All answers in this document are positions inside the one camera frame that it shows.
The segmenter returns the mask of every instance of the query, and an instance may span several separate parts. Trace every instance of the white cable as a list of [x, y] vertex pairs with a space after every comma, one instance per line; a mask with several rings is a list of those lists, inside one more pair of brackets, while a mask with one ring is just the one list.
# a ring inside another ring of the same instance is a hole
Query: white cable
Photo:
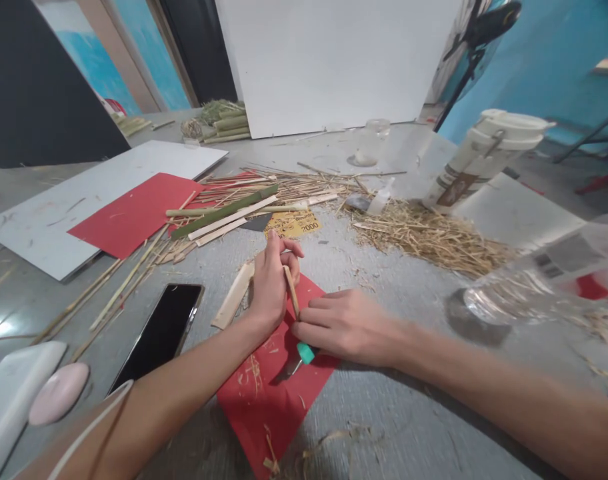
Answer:
[[55, 468], [49, 475], [48, 480], [57, 479], [59, 474], [62, 472], [62, 470], [66, 466], [67, 462], [71, 459], [71, 457], [75, 453], [75, 450], [77, 450], [77, 448], [82, 444], [84, 439], [89, 436], [89, 434], [93, 431], [93, 429], [96, 426], [98, 426], [98, 424], [102, 420], [104, 420], [104, 418], [126, 396], [126, 394], [131, 391], [132, 386], [133, 386], [133, 380], [128, 380], [128, 381], [124, 382], [122, 385], [120, 385], [119, 388], [117, 388], [114, 392], [112, 392], [112, 394], [110, 394], [108, 397], [106, 397], [105, 400], [108, 400], [109, 398], [111, 398], [112, 396], [114, 396], [116, 393], [118, 393], [120, 390], [123, 389], [123, 391], [117, 396], [117, 398], [114, 400], [114, 402], [112, 404], [110, 404], [108, 406], [108, 408], [106, 408], [102, 413], [100, 413], [99, 416], [95, 420], [93, 420], [88, 427], [86, 427], [86, 429], [80, 434], [80, 436], [78, 436], [78, 438], [75, 439], [75, 441], [71, 444], [71, 446], [68, 448], [68, 450], [66, 450], [64, 455], [62, 455], [62, 458], [60, 458], [59, 462], [57, 462], [57, 465], [55, 466]]

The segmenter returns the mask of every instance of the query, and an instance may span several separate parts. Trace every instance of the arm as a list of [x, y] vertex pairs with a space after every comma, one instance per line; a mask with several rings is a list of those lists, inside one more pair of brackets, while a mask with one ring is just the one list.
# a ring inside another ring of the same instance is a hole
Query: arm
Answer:
[[336, 356], [435, 385], [571, 479], [608, 479], [608, 399], [392, 319], [358, 291], [311, 301], [293, 333]]
[[[285, 248], [292, 252], [281, 253]], [[268, 338], [286, 309], [282, 264], [299, 280], [300, 246], [269, 236], [255, 258], [254, 296], [247, 313], [222, 332], [136, 381], [132, 390], [67, 463], [60, 479], [126, 480], [204, 405]], [[108, 405], [102, 402], [22, 471], [17, 480], [46, 479], [68, 446]]]

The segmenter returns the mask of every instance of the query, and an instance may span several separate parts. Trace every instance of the phone screen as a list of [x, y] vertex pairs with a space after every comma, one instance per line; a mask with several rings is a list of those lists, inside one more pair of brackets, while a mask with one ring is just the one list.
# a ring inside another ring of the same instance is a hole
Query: phone screen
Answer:
[[170, 283], [159, 298], [108, 394], [172, 360], [181, 350], [204, 287]]

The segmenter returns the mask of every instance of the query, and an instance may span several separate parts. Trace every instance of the red cardboard sheet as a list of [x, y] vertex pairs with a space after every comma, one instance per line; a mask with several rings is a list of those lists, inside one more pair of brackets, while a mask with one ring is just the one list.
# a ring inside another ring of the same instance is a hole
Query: red cardboard sheet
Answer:
[[[324, 295], [304, 275], [300, 276], [296, 292], [300, 308]], [[217, 392], [217, 400], [259, 480], [268, 479], [271, 474], [263, 465], [265, 458], [273, 458], [266, 435], [270, 436], [275, 456], [280, 460], [339, 362], [318, 356], [312, 364], [302, 365], [290, 379], [270, 385], [288, 358], [298, 357], [298, 340], [289, 330], [294, 318], [289, 300], [285, 321]]]
[[106, 253], [125, 259], [166, 223], [166, 210], [178, 209], [204, 187], [190, 179], [158, 173], [69, 230]]

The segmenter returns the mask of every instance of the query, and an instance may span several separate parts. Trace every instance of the green knife handle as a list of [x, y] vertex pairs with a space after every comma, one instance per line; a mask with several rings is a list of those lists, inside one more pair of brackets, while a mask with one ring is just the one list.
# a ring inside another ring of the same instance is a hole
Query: green knife handle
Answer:
[[305, 365], [310, 364], [315, 358], [315, 354], [319, 351], [317, 348], [311, 348], [308, 344], [304, 342], [299, 342], [297, 344], [297, 351], [299, 352], [299, 357], [302, 359]]

